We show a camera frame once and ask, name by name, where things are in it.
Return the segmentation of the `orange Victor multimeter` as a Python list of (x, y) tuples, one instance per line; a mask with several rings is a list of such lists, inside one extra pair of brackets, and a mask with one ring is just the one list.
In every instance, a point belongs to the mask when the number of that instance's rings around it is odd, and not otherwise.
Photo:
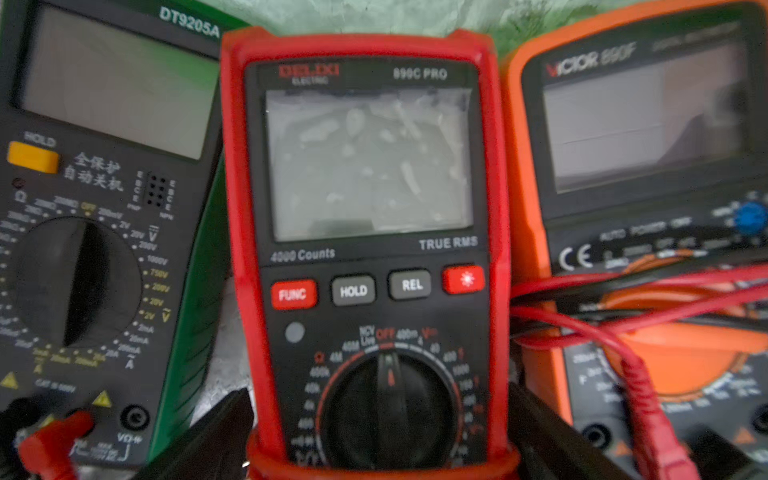
[(767, 475), (767, 5), (650, 1), (506, 58), (511, 395), (649, 479), (647, 368), (701, 479)]

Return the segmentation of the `red Delixi multimeter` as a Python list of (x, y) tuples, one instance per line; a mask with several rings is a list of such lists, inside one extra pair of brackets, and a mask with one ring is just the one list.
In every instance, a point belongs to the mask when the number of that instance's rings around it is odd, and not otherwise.
[(492, 40), (221, 44), (251, 479), (514, 479), (510, 246)]

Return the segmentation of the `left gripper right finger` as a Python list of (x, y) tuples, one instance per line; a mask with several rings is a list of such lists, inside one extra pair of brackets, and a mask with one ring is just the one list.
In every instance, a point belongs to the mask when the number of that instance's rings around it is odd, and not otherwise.
[(521, 454), (522, 479), (625, 479), (611, 462), (526, 388), (508, 385), (510, 442)]

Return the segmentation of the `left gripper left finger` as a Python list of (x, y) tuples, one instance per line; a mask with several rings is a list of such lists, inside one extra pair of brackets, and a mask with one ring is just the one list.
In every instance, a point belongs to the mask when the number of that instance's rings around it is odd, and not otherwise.
[(243, 479), (246, 443), (253, 425), (248, 390), (230, 392), (133, 479)]

